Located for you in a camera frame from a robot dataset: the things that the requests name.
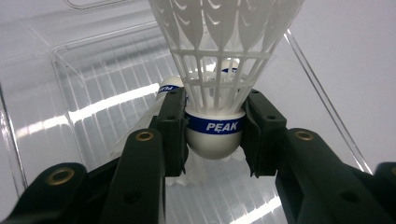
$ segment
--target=brass insert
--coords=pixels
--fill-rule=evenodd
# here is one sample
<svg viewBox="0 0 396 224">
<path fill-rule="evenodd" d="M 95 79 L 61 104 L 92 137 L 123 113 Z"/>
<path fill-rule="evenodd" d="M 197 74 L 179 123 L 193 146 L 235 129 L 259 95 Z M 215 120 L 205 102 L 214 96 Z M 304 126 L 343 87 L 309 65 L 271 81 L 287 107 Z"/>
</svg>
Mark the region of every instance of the brass insert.
<svg viewBox="0 0 396 224">
<path fill-rule="evenodd" d="M 312 135 L 311 133 L 304 132 L 304 131 L 295 132 L 294 135 L 302 140 L 305 140 L 305 141 L 311 141 L 312 139 L 314 139 L 314 135 Z"/>
<path fill-rule="evenodd" d="M 66 183 L 67 181 L 69 181 L 73 177 L 74 174 L 75 174 L 75 171 L 69 167 L 62 167 L 62 168 L 56 169 L 47 178 L 47 184 L 52 185 L 52 186 L 62 185 L 64 183 Z"/>
<path fill-rule="evenodd" d="M 142 133 L 139 133 L 139 134 L 136 135 L 136 140 L 137 140 L 137 141 L 144 142 L 144 141 L 150 140 L 150 139 L 153 138 L 153 137 L 154 137 L 154 133 L 151 133 L 151 132 L 142 132 Z"/>
</svg>

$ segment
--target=blue band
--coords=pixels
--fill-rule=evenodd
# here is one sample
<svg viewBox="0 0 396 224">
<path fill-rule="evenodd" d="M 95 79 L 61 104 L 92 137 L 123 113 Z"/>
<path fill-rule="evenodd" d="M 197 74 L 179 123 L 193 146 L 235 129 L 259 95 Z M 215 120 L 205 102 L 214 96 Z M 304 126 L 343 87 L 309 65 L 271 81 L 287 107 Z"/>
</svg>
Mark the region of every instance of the blue band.
<svg viewBox="0 0 396 224">
<path fill-rule="evenodd" d="M 160 94 L 163 91 L 172 91 L 179 88 L 179 86 L 174 86 L 174 85 L 165 85 L 160 87 L 160 89 L 158 90 L 158 94 Z"/>
<path fill-rule="evenodd" d="M 233 71 L 234 73 L 236 73 L 236 70 L 238 70 L 237 68 L 231 68 L 231 69 L 232 69 L 232 71 Z M 221 72 L 228 73 L 228 68 L 224 68 L 223 70 L 221 70 Z"/>
<path fill-rule="evenodd" d="M 240 119 L 200 119 L 186 112 L 188 127 L 198 133 L 229 134 L 239 133 L 244 128 L 245 116 Z"/>
</svg>

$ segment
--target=white shuttlecock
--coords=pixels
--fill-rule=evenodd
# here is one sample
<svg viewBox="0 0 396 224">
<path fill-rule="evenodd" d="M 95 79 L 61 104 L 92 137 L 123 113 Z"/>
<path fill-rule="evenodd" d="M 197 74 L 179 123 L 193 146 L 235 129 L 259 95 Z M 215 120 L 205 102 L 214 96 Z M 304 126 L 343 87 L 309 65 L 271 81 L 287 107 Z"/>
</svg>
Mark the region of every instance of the white shuttlecock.
<svg viewBox="0 0 396 224">
<path fill-rule="evenodd" d="M 240 144 L 240 109 L 304 0 L 149 0 L 189 103 L 187 142 L 207 159 Z"/>
</svg>

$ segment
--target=clear plastic box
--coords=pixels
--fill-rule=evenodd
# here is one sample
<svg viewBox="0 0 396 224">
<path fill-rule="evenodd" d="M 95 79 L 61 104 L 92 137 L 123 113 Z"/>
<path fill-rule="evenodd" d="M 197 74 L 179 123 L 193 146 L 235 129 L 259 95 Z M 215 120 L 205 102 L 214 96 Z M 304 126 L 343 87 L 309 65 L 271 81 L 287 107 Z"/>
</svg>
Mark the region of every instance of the clear plastic box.
<svg viewBox="0 0 396 224">
<path fill-rule="evenodd" d="M 158 84 L 177 70 L 146 1 L 6 0 L 0 12 L 4 219 L 51 165 L 75 161 L 92 170 L 107 162 L 155 103 Z M 339 131 L 307 76 L 309 64 L 291 44 L 281 40 L 255 89 L 288 119 L 288 128 L 319 133 L 344 162 L 359 167 L 363 158 Z M 168 223 L 286 222 L 273 177 L 250 177 L 246 162 L 236 159 L 202 163 L 205 183 L 167 187 Z"/>
</svg>

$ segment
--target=shuttlecock cork base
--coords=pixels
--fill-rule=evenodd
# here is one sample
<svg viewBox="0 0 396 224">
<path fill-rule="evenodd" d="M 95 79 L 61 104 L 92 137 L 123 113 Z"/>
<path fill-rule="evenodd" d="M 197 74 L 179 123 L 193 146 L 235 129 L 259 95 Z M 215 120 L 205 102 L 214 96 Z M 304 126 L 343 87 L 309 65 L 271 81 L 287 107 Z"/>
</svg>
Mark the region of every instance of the shuttlecock cork base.
<svg viewBox="0 0 396 224">
<path fill-rule="evenodd" d="M 208 116 L 186 108 L 186 138 L 190 148 L 208 160 L 219 160 L 239 147 L 245 123 L 245 111 L 229 116 Z"/>
</svg>

